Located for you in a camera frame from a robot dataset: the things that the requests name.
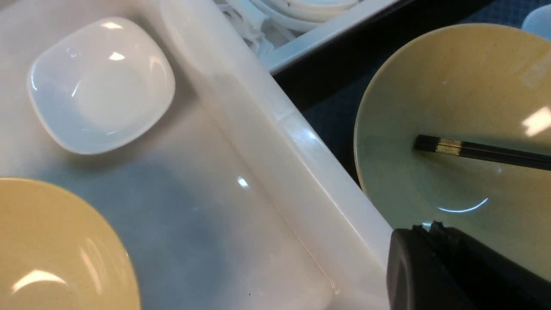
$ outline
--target bowl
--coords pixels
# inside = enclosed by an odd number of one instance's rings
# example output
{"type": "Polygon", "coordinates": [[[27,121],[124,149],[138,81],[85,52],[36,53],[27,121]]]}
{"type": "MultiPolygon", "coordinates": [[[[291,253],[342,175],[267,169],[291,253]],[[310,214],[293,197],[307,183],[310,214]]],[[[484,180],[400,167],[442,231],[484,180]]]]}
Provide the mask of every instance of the bowl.
{"type": "Polygon", "coordinates": [[[530,12],[522,23],[522,30],[551,40],[551,4],[530,12]]]}
{"type": "Polygon", "coordinates": [[[551,172],[413,151],[418,134],[551,154],[551,42],[506,26],[435,30],[362,98],[362,189],[393,228],[442,221],[551,280],[551,172]]]}
{"type": "Polygon", "coordinates": [[[166,112],[175,90],[159,46],[138,25],[118,17],[85,26],[45,51],[27,84],[46,131],[78,154],[133,141],[166,112]]]}
{"type": "Polygon", "coordinates": [[[2,309],[139,310],[128,254],[90,205],[57,186],[0,178],[2,309]]]}

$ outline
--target white plastic tray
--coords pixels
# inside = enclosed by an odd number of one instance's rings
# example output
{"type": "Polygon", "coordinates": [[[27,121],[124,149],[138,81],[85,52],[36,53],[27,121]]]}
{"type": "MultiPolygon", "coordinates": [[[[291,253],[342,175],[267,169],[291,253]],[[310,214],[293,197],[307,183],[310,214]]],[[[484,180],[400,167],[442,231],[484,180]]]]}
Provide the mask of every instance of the white plastic tray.
{"type": "Polygon", "coordinates": [[[390,227],[216,12],[203,0],[2,8],[0,175],[96,207],[128,250],[145,310],[388,309],[390,227]],[[25,78],[43,50],[110,15],[157,41],[176,95],[130,145],[77,156],[41,127],[25,78]]]}

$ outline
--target black chopsticks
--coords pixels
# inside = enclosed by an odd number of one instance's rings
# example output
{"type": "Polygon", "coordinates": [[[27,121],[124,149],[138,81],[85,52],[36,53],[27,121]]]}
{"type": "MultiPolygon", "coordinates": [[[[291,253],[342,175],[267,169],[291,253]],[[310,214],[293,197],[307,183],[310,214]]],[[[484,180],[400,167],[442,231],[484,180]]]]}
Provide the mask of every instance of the black chopsticks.
{"type": "Polygon", "coordinates": [[[415,139],[413,148],[418,151],[435,152],[479,159],[482,161],[551,170],[551,156],[488,146],[479,143],[419,135],[417,139],[415,139]]]}

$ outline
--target white square bowl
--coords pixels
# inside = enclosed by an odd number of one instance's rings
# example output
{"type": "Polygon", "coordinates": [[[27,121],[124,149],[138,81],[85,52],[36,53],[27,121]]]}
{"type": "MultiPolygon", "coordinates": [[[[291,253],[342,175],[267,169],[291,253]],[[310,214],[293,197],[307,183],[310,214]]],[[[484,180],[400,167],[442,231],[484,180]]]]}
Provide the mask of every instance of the white square bowl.
{"type": "Polygon", "coordinates": [[[27,88],[36,114],[60,146],[97,154],[151,128],[170,106],[175,80],[155,41],[135,23],[112,17],[40,55],[27,88]]]}

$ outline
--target light green bowl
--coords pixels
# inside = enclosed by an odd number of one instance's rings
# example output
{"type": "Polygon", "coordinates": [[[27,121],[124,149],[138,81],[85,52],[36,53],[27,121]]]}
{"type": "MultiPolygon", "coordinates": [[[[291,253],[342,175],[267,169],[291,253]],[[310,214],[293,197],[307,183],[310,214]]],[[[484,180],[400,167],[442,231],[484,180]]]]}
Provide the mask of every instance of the light green bowl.
{"type": "Polygon", "coordinates": [[[420,133],[551,155],[551,42],[505,26],[423,35],[379,69],[354,133],[361,187],[394,227],[457,227],[551,280],[551,172],[413,151],[420,133]]]}

